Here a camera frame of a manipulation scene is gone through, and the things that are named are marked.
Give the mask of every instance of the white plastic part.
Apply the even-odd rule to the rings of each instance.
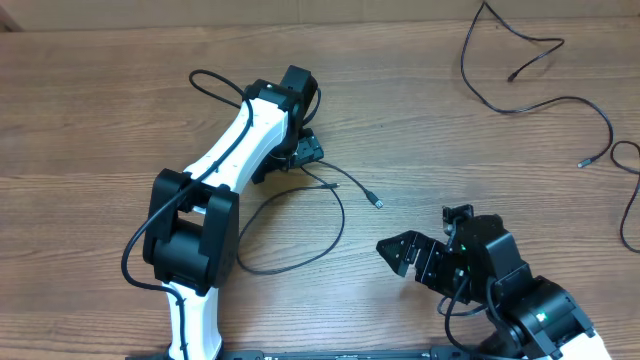
[[[262,99],[250,101],[253,107],[253,126],[218,167],[218,171],[209,175],[203,183],[214,187],[225,184],[231,191],[242,193],[258,165],[274,147],[282,143],[287,133],[289,113],[278,109],[278,105]],[[238,116],[220,140],[200,160],[189,165],[184,171],[190,172],[192,179],[207,171],[240,136],[248,119],[249,109],[243,102]],[[205,213],[205,209],[202,208],[196,207],[194,210]],[[163,286],[177,290],[185,300],[185,336],[189,360],[215,359],[222,347],[222,337],[218,331],[218,289],[211,288],[207,295],[201,297],[196,295],[194,290],[174,282]],[[169,356],[174,360],[183,360],[184,353],[180,349],[180,309],[176,304],[176,298],[171,294],[167,296],[173,336]]]
[[[250,101],[253,106],[253,126],[218,170],[209,175],[203,183],[214,187],[225,184],[231,191],[242,193],[262,159],[282,143],[287,133],[289,113],[278,109],[278,105],[272,102],[262,99]],[[200,160],[189,165],[184,171],[190,172],[192,179],[202,175],[240,136],[248,118],[249,110],[243,102],[238,117],[220,140]]]
[[[184,299],[185,338],[189,360],[213,360],[222,347],[222,337],[218,331],[218,289],[211,288],[207,295],[198,296],[195,290],[170,282],[162,284],[172,288]],[[180,309],[176,298],[167,293],[171,312],[172,341],[169,356],[183,360],[180,349]]]
[[[604,341],[602,341],[602,338],[597,333],[592,338],[582,333],[564,344],[560,348],[560,351],[562,351],[563,360],[611,360],[611,356],[609,356],[609,352],[607,352],[607,348],[604,346]],[[551,357],[546,356],[540,359],[546,360],[551,359]]]

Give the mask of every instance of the wooden surface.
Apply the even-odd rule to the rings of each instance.
[[[311,126],[326,160],[385,202],[371,206],[340,174],[309,169],[338,190],[344,237],[326,258],[271,277],[234,268],[220,299],[229,349],[414,349],[447,344],[440,297],[392,273],[375,244],[414,229],[444,239],[440,208],[472,203],[503,216],[534,274],[569,290],[615,359],[640,356],[640,262],[617,226],[636,178],[599,152],[606,127],[591,109],[565,104],[521,116],[488,110],[464,86],[459,55],[468,21],[182,28],[0,34],[0,358],[118,359],[170,341],[163,294],[129,286],[120,257],[144,221],[164,167],[199,158],[236,110],[191,88],[187,74],[218,71],[238,84],[279,81],[289,64],[323,89]],[[496,105],[554,95],[587,97],[607,111],[617,139],[640,140],[638,19],[513,21],[567,44],[514,83],[506,77],[541,48],[482,22],[468,76]],[[203,84],[222,94],[224,86]],[[619,156],[637,166],[627,149]],[[241,198],[244,223],[265,197],[310,183],[269,175]],[[638,244],[634,209],[627,236]],[[325,191],[274,206],[243,240],[253,266],[317,254],[340,212]],[[141,259],[134,277],[153,281]],[[483,316],[454,321],[480,341]]]
[[[640,15],[640,0],[489,0],[509,19]],[[25,31],[467,20],[481,0],[0,0]]]

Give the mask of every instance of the wooden table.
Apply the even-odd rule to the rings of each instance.
[[[640,140],[638,18],[513,21],[564,36],[559,52],[506,77],[544,46],[483,21],[468,75],[502,107],[579,95],[611,117],[617,139]],[[0,357],[121,359],[170,341],[163,294],[129,286],[120,257],[145,219],[151,184],[199,158],[236,110],[197,92],[187,74],[220,72],[246,85],[279,81],[289,64],[324,91],[311,127],[326,160],[385,202],[371,206],[342,175],[309,169],[338,190],[347,216],[339,246],[301,269],[255,277],[234,268],[220,299],[229,349],[416,349],[447,344],[440,296],[393,274],[376,242],[414,229],[445,239],[443,205],[503,216],[534,274],[568,289],[616,359],[640,356],[640,261],[617,226],[636,178],[608,158],[576,164],[606,143],[604,122],[575,103],[520,116],[482,105],[460,78],[468,21],[179,28],[0,35]],[[223,85],[202,79],[231,96]],[[628,149],[618,154],[637,166]],[[242,195],[241,223],[278,191],[309,184],[269,175]],[[638,244],[638,216],[627,236]],[[335,237],[326,191],[288,197],[240,251],[256,267],[291,264]],[[130,267],[153,281],[141,246]],[[457,319],[462,342],[492,327]]]

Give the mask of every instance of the cable plug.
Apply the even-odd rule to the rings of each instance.
[[[382,202],[382,200],[378,199],[376,194],[374,194],[373,192],[367,190],[367,191],[365,191],[365,194],[367,194],[367,199],[369,199],[369,201],[373,205],[375,205],[375,207],[377,207],[378,209],[380,209],[380,208],[382,208],[384,206],[384,203]]]
[[[578,168],[580,169],[586,168],[587,166],[591,165],[592,162],[593,160],[591,159],[583,160],[581,163],[578,164]]]

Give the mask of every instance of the beige wall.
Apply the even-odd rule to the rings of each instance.
[[[480,0],[0,0],[26,31],[469,19]],[[639,16],[640,0],[492,0],[505,18]]]

